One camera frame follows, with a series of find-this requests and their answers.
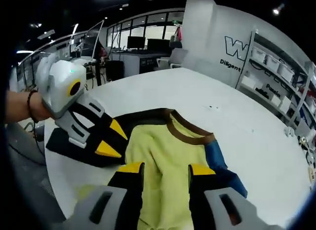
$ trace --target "human arm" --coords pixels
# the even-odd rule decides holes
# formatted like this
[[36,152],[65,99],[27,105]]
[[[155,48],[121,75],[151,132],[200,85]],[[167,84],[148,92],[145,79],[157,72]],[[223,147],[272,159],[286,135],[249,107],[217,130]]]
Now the human arm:
[[[30,117],[28,110],[29,92],[12,92],[6,93],[5,123],[19,122]],[[44,107],[39,93],[33,93],[30,99],[31,112],[38,121],[45,120],[52,115]]]

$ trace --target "brown trim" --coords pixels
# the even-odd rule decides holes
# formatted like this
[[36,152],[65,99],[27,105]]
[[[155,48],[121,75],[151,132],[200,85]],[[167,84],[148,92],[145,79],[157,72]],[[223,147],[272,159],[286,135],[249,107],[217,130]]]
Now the brown trim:
[[[198,135],[203,135],[204,137],[193,138],[193,137],[189,137],[189,136],[182,134],[174,126],[170,115],[172,115],[181,125],[183,125],[188,130],[190,130]],[[166,120],[167,120],[167,128],[170,131],[170,133],[174,137],[176,137],[177,139],[179,139],[187,144],[204,145],[204,144],[211,143],[213,140],[215,140],[215,136],[213,133],[209,133],[206,130],[203,130],[203,129],[189,123],[176,110],[166,109],[165,116],[166,116]]]

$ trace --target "human hand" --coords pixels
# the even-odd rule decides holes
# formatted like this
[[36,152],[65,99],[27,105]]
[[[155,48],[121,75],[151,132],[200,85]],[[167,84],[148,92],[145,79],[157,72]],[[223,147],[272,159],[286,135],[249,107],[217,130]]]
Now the human hand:
[[53,117],[42,103],[42,98],[39,93],[33,93],[30,99],[31,112],[37,121],[45,120]]

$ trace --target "black bracelet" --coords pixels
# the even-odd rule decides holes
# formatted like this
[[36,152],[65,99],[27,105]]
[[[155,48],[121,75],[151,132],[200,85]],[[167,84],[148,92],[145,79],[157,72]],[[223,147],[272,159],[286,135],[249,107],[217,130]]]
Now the black bracelet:
[[30,118],[34,121],[34,123],[38,123],[38,120],[36,120],[35,117],[34,117],[33,114],[32,114],[31,105],[30,105],[31,96],[32,96],[34,93],[37,93],[37,91],[36,91],[36,90],[32,90],[32,91],[29,93],[29,96],[28,96],[28,110],[29,110]]

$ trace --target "white round table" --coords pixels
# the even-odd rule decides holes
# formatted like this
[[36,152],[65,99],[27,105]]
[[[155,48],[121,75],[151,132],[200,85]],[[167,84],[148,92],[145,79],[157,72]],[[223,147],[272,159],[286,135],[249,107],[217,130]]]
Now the white round table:
[[[89,94],[112,117],[170,108],[214,132],[229,169],[239,175],[247,199],[268,224],[288,224],[309,194],[308,166],[297,138],[286,137],[285,125],[270,111],[217,80],[178,68],[127,77]],[[45,144],[55,127],[52,120],[45,122]],[[82,186],[105,185],[116,170],[93,167],[48,149],[45,156],[50,183],[66,218],[73,213]]]

